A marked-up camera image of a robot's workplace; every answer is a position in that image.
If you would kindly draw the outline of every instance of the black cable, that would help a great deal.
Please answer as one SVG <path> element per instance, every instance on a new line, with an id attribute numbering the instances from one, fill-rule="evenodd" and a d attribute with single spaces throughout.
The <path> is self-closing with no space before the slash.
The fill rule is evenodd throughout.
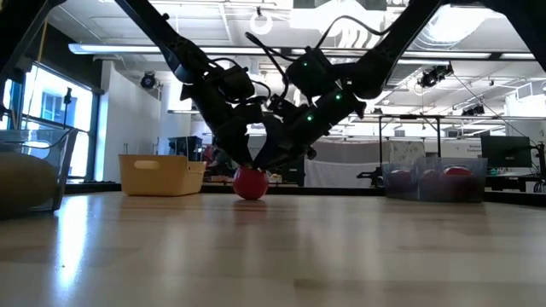
<path id="1" fill-rule="evenodd" d="M 252 35 L 249 32 L 245 32 L 245 36 L 248 38 L 248 40 L 255 43 L 257 46 L 259 46 L 261 49 L 264 50 L 265 55 L 267 55 L 267 57 L 271 60 L 271 62 L 275 66 L 276 70 L 279 71 L 279 73 L 281 74 L 282 82 L 284 83 L 284 90 L 282 91 L 279 98 L 284 99 L 287 96 L 287 93 L 288 93 L 288 83 L 289 83 L 289 81 L 288 81 L 287 74 L 282 70 L 281 66 L 279 65 L 279 63 L 277 63 L 277 61 L 275 60 L 273 55 L 271 55 L 270 51 L 268 50 L 268 47 L 265 46 L 264 43 L 262 43 L 258 38 L 256 38 L 254 35 Z"/>
<path id="2" fill-rule="evenodd" d="M 363 27 L 364 29 L 368 30 L 368 32 L 374 34 L 374 35 L 377 35 L 377 36 L 383 36 L 387 33 L 389 33 L 389 31 L 391 31 L 391 28 L 392 28 L 392 25 L 394 25 L 394 23 L 392 25 L 390 25 L 387 29 L 383 30 L 383 31 L 377 31 L 375 30 L 374 28 L 372 28 L 371 26 L 368 26 L 366 25 L 365 23 L 361 22 L 360 20 L 354 18 L 354 17 L 351 17 L 351 16 L 348 16 L 348 15 L 343 15 L 343 16 L 340 16 L 336 19 L 334 19 L 334 21 L 332 21 L 332 23 L 330 24 L 330 26 L 328 27 L 328 29 L 326 29 L 326 31 L 324 32 L 324 34 L 322 35 L 321 39 L 318 41 L 317 43 L 317 46 L 315 47 L 315 49 L 317 48 L 320 48 L 322 43 L 324 43 L 324 40 L 326 39 L 326 37 L 328 36 L 328 33 L 330 33 L 330 30 L 332 30 L 332 26 L 334 26 L 334 24 L 338 21 L 338 20 L 342 20 L 342 19 L 347 19 L 347 20 L 352 20 L 356 23 L 358 23 L 358 25 L 360 25 L 361 27 Z"/>
<path id="3" fill-rule="evenodd" d="M 249 41 L 253 42 L 255 45 L 257 45 L 261 49 L 267 49 L 267 50 L 269 50 L 269 52 L 271 52 L 272 54 L 282 58 L 283 60 L 296 61 L 295 59 L 290 58 L 290 57 L 280 53 L 279 51 L 277 51 L 277 50 L 275 50 L 275 49 L 273 49 L 273 48 L 271 48 L 269 46 L 266 46 L 264 43 L 262 43 L 262 41 L 260 41 L 258 38 L 256 38 L 256 36 L 254 36 L 250 32 L 245 32 L 245 36 L 248 38 Z"/>
<path id="4" fill-rule="evenodd" d="M 267 86 L 267 84 L 259 82 L 259 81 L 254 81 L 254 80 L 251 80 L 251 81 L 254 84 L 261 85 L 262 87 L 264 87 L 267 90 L 267 100 L 269 100 L 271 98 L 271 88 L 269 86 Z"/>
<path id="5" fill-rule="evenodd" d="M 228 62 L 231 62 L 235 66 L 239 66 L 239 64 L 237 64 L 237 62 L 235 60 L 230 59 L 230 58 L 217 58 L 217 59 L 211 60 L 212 64 L 218 66 L 217 61 L 228 61 Z"/>

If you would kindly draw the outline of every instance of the cable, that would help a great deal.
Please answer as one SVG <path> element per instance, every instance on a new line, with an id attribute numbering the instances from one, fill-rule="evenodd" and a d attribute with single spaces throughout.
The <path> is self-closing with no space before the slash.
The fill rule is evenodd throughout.
<path id="1" fill-rule="evenodd" d="M 250 80 L 250 81 L 252 81 L 254 84 L 258 84 L 258 85 L 261 85 L 262 87 L 264 87 L 267 90 L 267 100 L 269 100 L 271 98 L 271 88 L 269 86 L 267 86 L 267 84 L 265 84 L 263 82 L 259 82 L 259 81 L 254 81 L 254 80 Z"/>
<path id="2" fill-rule="evenodd" d="M 280 52 L 278 52 L 277 50 L 269 47 L 269 46 L 266 46 L 264 43 L 262 43 L 258 38 L 256 38 L 252 33 L 250 32 L 245 32 L 245 36 L 248 38 L 248 40 L 250 40 L 251 42 L 253 42 L 255 45 L 257 45 L 258 47 L 260 47 L 261 49 L 263 50 L 268 50 L 269 52 L 271 52 L 272 54 L 282 58 L 283 60 L 286 60 L 286 61 L 296 61 L 295 59 L 293 58 L 290 58 Z"/>
<path id="3" fill-rule="evenodd" d="M 354 17 L 351 17 L 351 16 L 348 16 L 348 15 L 343 15 L 343 16 L 340 16 L 336 19 L 334 19 L 334 21 L 332 21 L 332 23 L 330 24 L 330 26 L 328 27 L 328 29 L 326 29 L 326 31 L 324 32 L 324 34 L 322 35 L 321 39 L 318 41 L 317 43 L 317 46 L 315 47 L 315 49 L 318 49 L 321 47 L 322 43 L 324 43 L 324 40 L 326 39 L 326 37 L 328 36 L 328 33 L 330 33 L 330 30 L 332 30 L 332 26 L 334 26 L 334 24 L 338 21 L 338 20 L 342 20 L 342 19 L 348 19 L 348 20 L 352 20 L 356 23 L 358 23 L 358 25 L 360 25 L 361 27 L 363 27 L 364 29 L 368 30 L 368 32 L 374 34 L 374 35 L 377 35 L 377 36 L 383 36 L 387 33 L 389 33 L 389 31 L 391 31 L 391 28 L 392 28 L 392 25 L 394 25 L 394 23 L 392 25 L 390 25 L 387 29 L 385 29 L 384 31 L 377 31 L 375 30 L 374 28 L 366 25 L 365 23 L 361 22 L 360 20 L 354 18 Z"/>
<path id="4" fill-rule="evenodd" d="M 467 89 L 467 91 L 472 94 L 472 96 L 474 96 L 474 98 L 476 98 L 478 101 L 481 101 L 478 96 L 476 94 L 474 94 L 468 87 L 466 84 L 464 84 L 460 79 L 459 77 L 457 77 L 454 73 L 453 73 L 453 77 L 455 77 L 457 79 L 457 81 L 459 81 L 462 86 L 464 86 L 465 89 Z M 506 125 L 510 126 L 510 128 L 514 129 L 514 131 L 518 132 L 519 134 L 521 134 L 522 136 L 525 136 L 525 137 L 528 137 L 526 135 L 524 135 L 523 133 L 521 133 L 521 131 L 517 130 L 514 126 L 512 126 L 512 124 L 510 124 L 506 119 L 503 119 L 501 115 L 499 115 L 497 112 L 493 111 L 493 109 L 491 109 L 488 105 L 486 105 L 485 103 L 483 103 L 481 101 L 481 104 L 484 106 L 484 107 L 487 107 L 487 109 L 489 111 L 491 111 L 493 114 L 495 114 L 495 116 L 497 116 L 500 120 L 502 120 Z M 537 144 L 532 140 L 532 139 L 529 139 L 529 141 L 531 141 L 531 143 L 533 144 L 533 146 L 537 146 Z"/>
<path id="5" fill-rule="evenodd" d="M 217 58 L 217 59 L 214 59 L 214 60 L 211 60 L 212 61 L 212 64 L 218 66 L 217 64 L 217 61 L 228 61 L 230 63 L 232 63 L 233 65 L 235 66 L 239 66 L 239 64 L 237 64 L 237 62 L 233 59 L 230 59 L 230 58 Z"/>
<path id="6" fill-rule="evenodd" d="M 267 55 L 267 57 L 271 60 L 271 62 L 275 66 L 276 70 L 279 71 L 279 73 L 281 74 L 282 82 L 284 83 L 284 90 L 282 90 L 282 93 L 279 96 L 279 98 L 284 99 L 287 96 L 287 93 L 288 93 L 288 83 L 289 82 L 288 82 L 287 74 L 282 70 L 281 66 L 279 65 L 279 63 L 277 63 L 277 61 L 275 60 L 273 55 L 271 55 L 270 51 L 268 50 L 268 47 L 265 46 L 264 43 L 262 43 L 258 38 L 256 38 L 254 35 L 252 35 L 249 32 L 245 32 L 245 36 L 248 38 L 248 40 L 255 43 L 257 46 L 259 46 L 261 49 L 264 50 L 265 55 Z"/>

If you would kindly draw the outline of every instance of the wooden floor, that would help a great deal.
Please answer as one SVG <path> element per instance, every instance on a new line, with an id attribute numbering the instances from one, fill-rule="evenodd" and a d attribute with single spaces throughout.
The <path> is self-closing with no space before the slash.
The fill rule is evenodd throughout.
<path id="1" fill-rule="evenodd" d="M 0 306 L 545 305 L 537 209 L 110 193 L 0 222 Z"/>

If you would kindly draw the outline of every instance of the security camera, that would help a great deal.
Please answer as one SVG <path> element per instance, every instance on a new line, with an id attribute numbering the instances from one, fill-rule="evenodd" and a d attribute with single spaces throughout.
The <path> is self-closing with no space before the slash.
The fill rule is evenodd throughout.
<path id="1" fill-rule="evenodd" d="M 153 89 L 156 83 L 155 72 L 145 72 L 144 77 L 142 77 L 142 80 L 140 81 L 140 85 L 146 90 Z"/>
<path id="2" fill-rule="evenodd" d="M 432 70 L 423 72 L 423 75 L 421 79 L 417 81 L 417 84 L 423 89 L 432 88 L 451 74 L 453 74 L 453 66 L 451 64 L 446 66 L 435 66 Z"/>

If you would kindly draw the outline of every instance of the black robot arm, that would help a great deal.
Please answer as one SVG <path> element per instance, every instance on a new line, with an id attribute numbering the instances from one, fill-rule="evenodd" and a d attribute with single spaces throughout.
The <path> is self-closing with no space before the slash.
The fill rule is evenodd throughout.
<path id="1" fill-rule="evenodd" d="M 0 32 L 10 32 L 0 50 L 0 83 L 28 47 L 47 13 L 65 0 L 4 0 L 0 9 Z M 147 0 L 115 0 L 160 48 L 166 63 L 184 83 L 181 98 L 190 97 L 209 125 L 218 144 L 237 163 L 267 169 L 316 154 L 311 144 L 328 134 L 332 126 L 352 112 L 363 117 L 366 105 L 359 99 L 377 97 L 392 69 L 415 36 L 438 8 L 445 4 L 469 4 L 471 0 L 411 0 L 390 27 L 388 35 L 359 61 L 332 65 L 318 48 L 305 54 L 287 69 L 288 81 L 309 99 L 310 105 L 296 107 L 284 97 L 273 96 L 268 106 L 274 116 L 263 116 L 261 101 L 245 69 L 224 70 L 208 59 L 199 47 L 179 36 Z M 482 0 L 487 8 L 505 14 L 546 70 L 545 1 Z M 263 122 L 267 141 L 252 162 L 247 149 L 247 124 Z"/>
<path id="2" fill-rule="evenodd" d="M 307 47 L 305 54 L 287 68 L 289 81 L 308 98 L 320 96 L 309 105 L 294 106 L 274 96 L 269 109 L 281 117 L 264 117 L 267 141 L 254 166 L 270 168 L 315 154 L 311 144 L 353 111 L 361 118 L 365 103 L 377 97 L 392 69 L 421 29 L 445 4 L 470 4 L 468 0 L 412 0 L 390 27 L 388 35 L 359 61 L 332 65 L 320 49 Z M 546 2 L 534 0 L 483 0 L 490 9 L 508 17 L 543 69 L 546 70 Z"/>
<path id="3" fill-rule="evenodd" d="M 160 48 L 166 63 L 184 83 L 183 98 L 191 98 L 217 139 L 217 145 L 238 164 L 250 165 L 247 125 L 261 122 L 261 104 L 247 103 L 254 86 L 245 69 L 224 70 L 190 40 L 181 37 L 147 0 L 115 0 Z M 236 104 L 232 107 L 226 103 Z"/>

